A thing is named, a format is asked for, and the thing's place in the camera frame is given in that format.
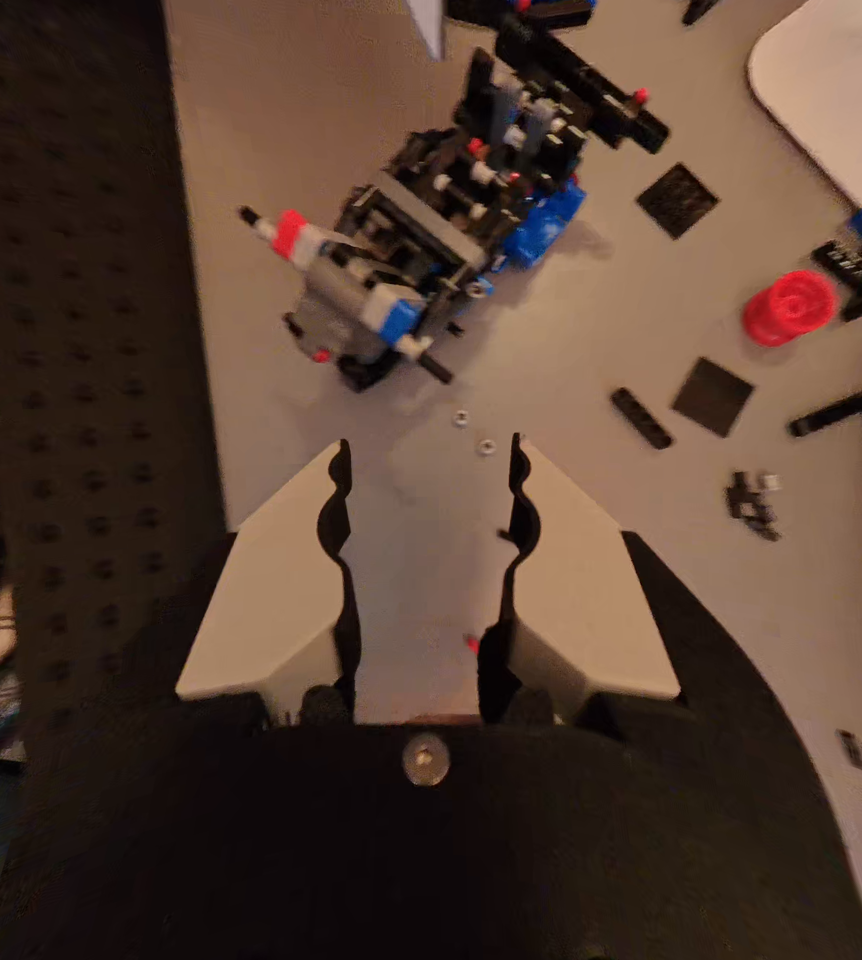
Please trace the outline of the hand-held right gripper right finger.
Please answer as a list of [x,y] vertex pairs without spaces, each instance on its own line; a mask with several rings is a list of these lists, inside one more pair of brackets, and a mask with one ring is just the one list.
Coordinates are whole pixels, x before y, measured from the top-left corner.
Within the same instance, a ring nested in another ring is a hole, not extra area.
[[483,721],[504,721],[522,691],[565,724],[600,695],[677,701],[681,683],[620,524],[521,433],[509,492],[498,537],[514,554],[477,654]]

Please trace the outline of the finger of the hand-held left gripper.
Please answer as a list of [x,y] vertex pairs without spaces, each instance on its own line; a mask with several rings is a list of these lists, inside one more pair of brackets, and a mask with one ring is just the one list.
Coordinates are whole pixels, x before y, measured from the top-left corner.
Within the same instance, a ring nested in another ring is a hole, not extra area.
[[446,52],[444,18],[447,2],[408,0],[404,4],[429,57],[440,63]]

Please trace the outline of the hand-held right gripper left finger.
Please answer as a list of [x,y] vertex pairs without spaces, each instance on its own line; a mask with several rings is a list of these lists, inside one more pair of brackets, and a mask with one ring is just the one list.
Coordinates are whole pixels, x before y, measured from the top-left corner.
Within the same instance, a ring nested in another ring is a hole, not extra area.
[[353,724],[362,658],[351,569],[350,444],[339,439],[244,521],[174,691],[254,694],[272,724]]

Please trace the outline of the brick-built toy truck chassis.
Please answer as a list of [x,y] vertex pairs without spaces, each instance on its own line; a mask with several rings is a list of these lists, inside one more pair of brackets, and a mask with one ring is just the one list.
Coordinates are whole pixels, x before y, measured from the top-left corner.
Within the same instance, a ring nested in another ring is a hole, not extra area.
[[[662,150],[670,128],[649,99],[642,88],[621,90],[544,26],[511,15],[494,52],[472,55],[452,125],[410,133],[329,231],[365,243],[425,298],[417,337],[459,337],[459,313],[492,293],[492,277],[535,266],[576,217],[589,140]],[[355,351],[326,363],[355,393],[413,365],[389,351]]]

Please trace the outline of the short black beam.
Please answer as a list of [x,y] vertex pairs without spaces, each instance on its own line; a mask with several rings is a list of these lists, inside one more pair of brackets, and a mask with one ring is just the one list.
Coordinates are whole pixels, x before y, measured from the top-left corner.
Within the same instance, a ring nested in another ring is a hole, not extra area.
[[619,388],[610,394],[609,401],[652,449],[663,451],[675,444],[675,438],[632,391]]

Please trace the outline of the black square panel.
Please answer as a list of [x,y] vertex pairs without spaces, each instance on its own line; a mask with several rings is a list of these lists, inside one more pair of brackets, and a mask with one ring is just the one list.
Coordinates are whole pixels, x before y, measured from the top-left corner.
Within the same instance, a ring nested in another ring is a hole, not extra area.
[[671,409],[715,436],[726,439],[755,386],[706,357],[697,359]]

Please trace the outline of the black studded plate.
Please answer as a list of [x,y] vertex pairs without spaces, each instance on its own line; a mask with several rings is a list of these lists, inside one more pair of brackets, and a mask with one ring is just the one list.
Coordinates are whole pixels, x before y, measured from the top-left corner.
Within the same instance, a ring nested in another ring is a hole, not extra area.
[[665,234],[677,241],[710,213],[720,198],[685,164],[677,162],[635,202]]

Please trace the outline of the large red wheel rim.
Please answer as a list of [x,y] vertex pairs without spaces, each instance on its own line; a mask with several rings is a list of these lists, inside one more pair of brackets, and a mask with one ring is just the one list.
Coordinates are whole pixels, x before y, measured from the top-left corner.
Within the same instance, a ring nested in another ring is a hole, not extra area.
[[829,279],[813,270],[794,270],[748,302],[742,327],[752,342],[774,349],[825,327],[838,309]]

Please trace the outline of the white book stand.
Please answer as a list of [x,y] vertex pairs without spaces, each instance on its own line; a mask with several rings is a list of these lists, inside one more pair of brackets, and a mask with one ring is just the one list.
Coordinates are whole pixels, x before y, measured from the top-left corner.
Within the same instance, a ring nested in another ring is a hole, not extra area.
[[749,55],[751,91],[832,183],[862,207],[862,1],[811,1]]

